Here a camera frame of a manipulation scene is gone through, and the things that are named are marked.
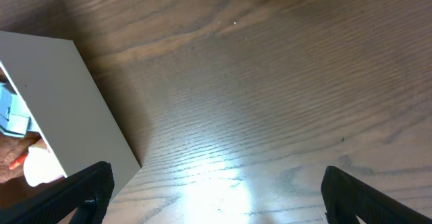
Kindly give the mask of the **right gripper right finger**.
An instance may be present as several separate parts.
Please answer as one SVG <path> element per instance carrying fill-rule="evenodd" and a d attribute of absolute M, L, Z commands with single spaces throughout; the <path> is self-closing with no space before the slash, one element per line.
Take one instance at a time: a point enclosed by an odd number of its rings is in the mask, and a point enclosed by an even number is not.
<path fill-rule="evenodd" d="M 430 223 L 426 217 L 341 169 L 328 166 L 321 182 L 327 222 Z"/>

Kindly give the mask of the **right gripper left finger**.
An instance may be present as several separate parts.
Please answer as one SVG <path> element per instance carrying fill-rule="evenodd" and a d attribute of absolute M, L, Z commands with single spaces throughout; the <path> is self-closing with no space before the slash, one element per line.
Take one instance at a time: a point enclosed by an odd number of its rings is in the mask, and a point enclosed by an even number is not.
<path fill-rule="evenodd" d="M 71 212 L 70 223 L 101 223 L 115 183 L 111 165 L 99 161 L 50 188 L 1 209 L 2 223 L 58 223 Z"/>

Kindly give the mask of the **white pink duck figure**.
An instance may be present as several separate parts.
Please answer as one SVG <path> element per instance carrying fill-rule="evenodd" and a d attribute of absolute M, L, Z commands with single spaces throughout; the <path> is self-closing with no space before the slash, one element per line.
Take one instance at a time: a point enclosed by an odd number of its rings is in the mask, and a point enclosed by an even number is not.
<path fill-rule="evenodd" d="M 31 187 L 49 184 L 65 177 L 60 162 L 42 138 L 8 166 L 9 171 L 18 168 L 22 168 L 24 178 Z"/>

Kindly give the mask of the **brown plush toy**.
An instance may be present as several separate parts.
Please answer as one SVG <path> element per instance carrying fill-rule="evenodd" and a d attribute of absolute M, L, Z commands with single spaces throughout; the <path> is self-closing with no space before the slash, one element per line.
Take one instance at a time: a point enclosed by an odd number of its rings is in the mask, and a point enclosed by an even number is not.
<path fill-rule="evenodd" d="M 20 156 L 28 151 L 28 148 L 41 139 L 41 135 L 28 132 L 23 138 L 15 138 L 1 134 L 1 183 L 21 177 L 24 174 L 23 165 L 14 169 L 9 166 Z"/>

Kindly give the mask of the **yellow grey toy truck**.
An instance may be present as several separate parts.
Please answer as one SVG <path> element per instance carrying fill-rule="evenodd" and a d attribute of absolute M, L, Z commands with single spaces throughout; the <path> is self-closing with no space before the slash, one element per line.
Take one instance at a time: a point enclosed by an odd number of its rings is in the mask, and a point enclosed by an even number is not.
<path fill-rule="evenodd" d="M 39 133 L 40 129 L 12 85 L 7 80 L 1 82 L 1 133 L 23 138 L 28 132 Z"/>

